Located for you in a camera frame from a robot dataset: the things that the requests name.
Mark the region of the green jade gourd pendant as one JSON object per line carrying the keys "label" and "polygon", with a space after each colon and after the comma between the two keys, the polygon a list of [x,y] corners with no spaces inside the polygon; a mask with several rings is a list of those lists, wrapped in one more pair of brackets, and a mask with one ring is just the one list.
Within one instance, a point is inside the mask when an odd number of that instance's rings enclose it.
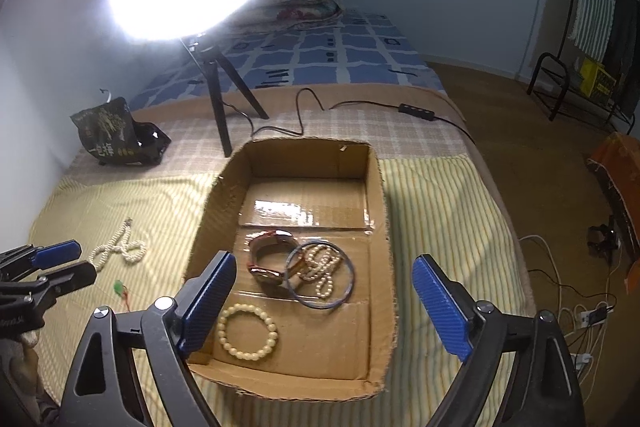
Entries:
{"label": "green jade gourd pendant", "polygon": [[131,311],[130,300],[129,300],[129,291],[127,286],[122,283],[121,280],[116,280],[113,284],[114,293],[118,296],[122,303],[125,306],[127,312]]}

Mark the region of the white power strip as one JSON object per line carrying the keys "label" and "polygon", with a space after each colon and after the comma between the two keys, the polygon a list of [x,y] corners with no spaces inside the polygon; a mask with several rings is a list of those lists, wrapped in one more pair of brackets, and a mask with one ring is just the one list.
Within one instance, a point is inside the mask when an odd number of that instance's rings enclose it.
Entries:
{"label": "white power strip", "polygon": [[578,314],[578,324],[582,329],[589,329],[589,327],[602,324],[613,310],[613,306],[602,305],[592,310],[582,311]]}

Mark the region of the striped yellow cloth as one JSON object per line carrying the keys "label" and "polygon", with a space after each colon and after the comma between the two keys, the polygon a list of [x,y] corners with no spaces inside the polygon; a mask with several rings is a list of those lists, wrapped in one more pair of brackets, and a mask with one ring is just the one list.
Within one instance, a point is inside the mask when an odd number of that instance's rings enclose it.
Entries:
{"label": "striped yellow cloth", "polygon": [[[384,159],[380,164],[390,216],[397,288],[397,346],[386,387],[376,397],[340,403],[277,402],[238,395],[202,381],[201,389],[226,426],[422,426],[457,374],[458,360],[439,342],[411,285],[411,265],[430,254],[450,279],[506,313],[529,314],[516,246],[506,218],[471,158]],[[46,315],[38,343],[46,388],[62,395],[88,318],[97,306],[119,308],[122,281],[132,303],[145,308],[181,286],[213,173],[83,184],[64,178],[29,230],[49,245],[73,239],[85,253],[130,220],[148,252],[136,265],[112,260],[96,283],[61,299]]]}

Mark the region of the black snack bag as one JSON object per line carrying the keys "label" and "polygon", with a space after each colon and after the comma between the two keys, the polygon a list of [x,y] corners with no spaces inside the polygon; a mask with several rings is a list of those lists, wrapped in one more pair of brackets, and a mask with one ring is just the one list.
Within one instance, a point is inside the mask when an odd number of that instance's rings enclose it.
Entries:
{"label": "black snack bag", "polygon": [[70,116],[85,151],[101,166],[157,166],[171,143],[152,122],[132,118],[124,98]]}

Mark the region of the cardboard box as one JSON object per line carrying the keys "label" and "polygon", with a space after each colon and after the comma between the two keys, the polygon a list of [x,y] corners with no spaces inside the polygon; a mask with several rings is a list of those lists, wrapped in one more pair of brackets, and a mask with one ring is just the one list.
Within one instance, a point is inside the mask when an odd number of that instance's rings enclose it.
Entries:
{"label": "cardboard box", "polygon": [[[270,230],[290,232],[299,244],[326,239],[341,247],[356,271],[347,303],[311,310],[283,284],[255,281],[246,267],[248,241]],[[236,260],[229,305],[261,309],[278,340],[255,360],[265,325],[235,314],[224,334],[210,332],[190,356],[195,373],[286,401],[355,401],[384,389],[396,345],[396,291],[382,174],[370,144],[280,138],[243,145],[207,195],[186,277],[200,274],[218,251]]]}

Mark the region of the orange stool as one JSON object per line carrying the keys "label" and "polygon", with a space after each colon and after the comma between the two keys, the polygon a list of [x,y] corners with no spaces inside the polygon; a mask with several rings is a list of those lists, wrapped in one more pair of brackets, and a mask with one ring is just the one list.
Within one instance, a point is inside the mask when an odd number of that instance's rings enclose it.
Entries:
{"label": "orange stool", "polygon": [[639,140],[610,134],[586,160],[610,203],[631,262],[639,260]]}

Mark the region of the black metal rack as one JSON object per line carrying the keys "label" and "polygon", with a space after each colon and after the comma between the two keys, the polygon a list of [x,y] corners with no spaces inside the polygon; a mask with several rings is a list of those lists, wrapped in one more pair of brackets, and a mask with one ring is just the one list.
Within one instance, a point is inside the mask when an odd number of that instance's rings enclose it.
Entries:
{"label": "black metal rack", "polygon": [[626,133],[631,134],[637,118],[623,111],[620,82],[616,80],[614,94],[608,103],[595,102],[579,90],[582,82],[579,69],[566,65],[555,54],[541,53],[526,94],[537,99],[547,111],[550,121],[566,117],[601,130],[615,130],[616,122],[620,122],[626,127]]}

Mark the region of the black tripod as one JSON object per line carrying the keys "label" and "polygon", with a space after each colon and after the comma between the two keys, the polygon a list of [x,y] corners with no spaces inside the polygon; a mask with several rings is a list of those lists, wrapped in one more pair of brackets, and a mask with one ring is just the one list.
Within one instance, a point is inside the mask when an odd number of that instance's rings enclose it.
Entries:
{"label": "black tripod", "polygon": [[222,96],[219,71],[222,70],[229,77],[235,85],[235,88],[238,89],[245,100],[250,103],[250,107],[254,109],[259,118],[268,119],[269,116],[228,57],[222,53],[220,46],[204,43],[202,36],[181,38],[180,42],[186,50],[186,53],[189,54],[192,62],[198,66],[198,69],[205,79],[222,151],[224,152],[224,156],[230,157],[233,152],[233,147],[227,124],[227,116],[226,113],[224,113],[224,97]]}

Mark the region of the yellow box on rack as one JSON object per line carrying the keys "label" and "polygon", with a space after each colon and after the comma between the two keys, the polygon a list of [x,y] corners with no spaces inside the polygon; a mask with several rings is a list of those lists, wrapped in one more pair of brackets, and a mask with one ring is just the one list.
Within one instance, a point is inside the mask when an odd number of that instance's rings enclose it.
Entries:
{"label": "yellow box on rack", "polygon": [[590,100],[602,104],[608,103],[614,94],[616,79],[605,72],[604,67],[589,57],[585,57],[579,69],[582,82],[579,90]]}

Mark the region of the blue patterned bed sheet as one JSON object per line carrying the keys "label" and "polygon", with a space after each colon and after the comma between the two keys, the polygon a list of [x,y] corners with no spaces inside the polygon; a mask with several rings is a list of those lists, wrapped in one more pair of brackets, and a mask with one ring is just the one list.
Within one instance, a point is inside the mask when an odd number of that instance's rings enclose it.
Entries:
{"label": "blue patterned bed sheet", "polygon": [[323,26],[233,38],[221,51],[252,90],[372,82],[444,90],[436,72],[382,14],[348,10]]}

